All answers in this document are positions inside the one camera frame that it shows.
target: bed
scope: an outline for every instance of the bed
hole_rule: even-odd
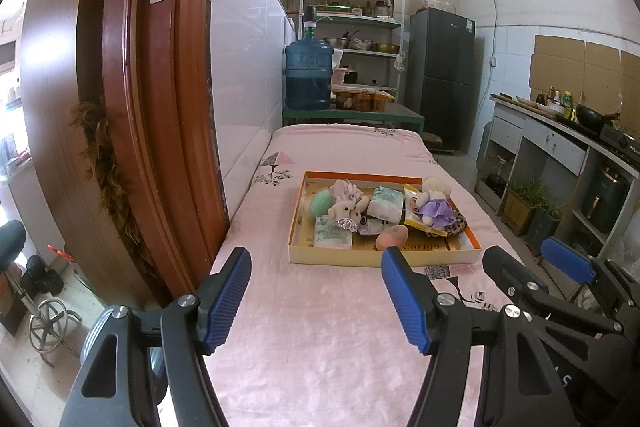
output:
[[[289,263],[287,237],[307,170],[439,176],[481,245],[514,251],[413,132],[310,124],[274,133],[212,267],[220,270],[238,245],[252,255],[228,340],[206,360],[229,425],[404,426],[428,357],[407,342],[380,269]],[[469,306],[500,309],[508,302],[480,264],[416,270]],[[482,348],[474,347],[461,426],[473,424],[481,364]],[[161,419],[172,424],[169,399]]]

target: cardboard tray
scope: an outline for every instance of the cardboard tray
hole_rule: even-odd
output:
[[[404,176],[379,176],[375,174],[349,174],[346,172],[307,171],[296,200],[296,213],[289,231],[289,262],[297,264],[326,264],[332,266],[380,267],[382,252],[375,249],[376,236],[364,237],[353,233],[353,249],[315,248],[315,220],[306,211],[316,192],[330,187],[336,180],[348,180],[357,185],[365,195],[371,196],[380,185],[403,192],[404,185],[420,187],[420,178]],[[409,239],[402,253],[411,266],[432,264],[475,263],[482,248],[469,226],[454,237],[428,237],[420,230],[409,227]]]

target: black refrigerator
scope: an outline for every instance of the black refrigerator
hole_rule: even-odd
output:
[[[424,130],[457,151],[471,132],[476,23],[428,8],[411,17],[404,105],[424,117]]]

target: metal screw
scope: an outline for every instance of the metal screw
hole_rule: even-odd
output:
[[[129,308],[127,308],[126,306],[118,306],[117,308],[113,309],[113,311],[111,312],[111,316],[116,319],[121,319],[123,317],[126,317],[127,313],[129,313]]]
[[[438,302],[443,306],[451,306],[456,301],[456,298],[450,293],[441,293],[438,295]]]
[[[178,298],[178,304],[180,304],[180,306],[182,306],[183,308],[193,306],[195,303],[196,303],[196,296],[190,293]]]
[[[518,308],[513,304],[507,304],[504,307],[504,313],[507,315],[507,317],[511,317],[512,319],[517,319],[518,317],[520,317],[520,308]]]

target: blue water bottle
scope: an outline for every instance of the blue water bottle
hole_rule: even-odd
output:
[[[331,102],[331,59],[334,49],[314,39],[316,8],[305,9],[305,36],[284,50],[285,104],[290,109],[318,110],[329,108]]]

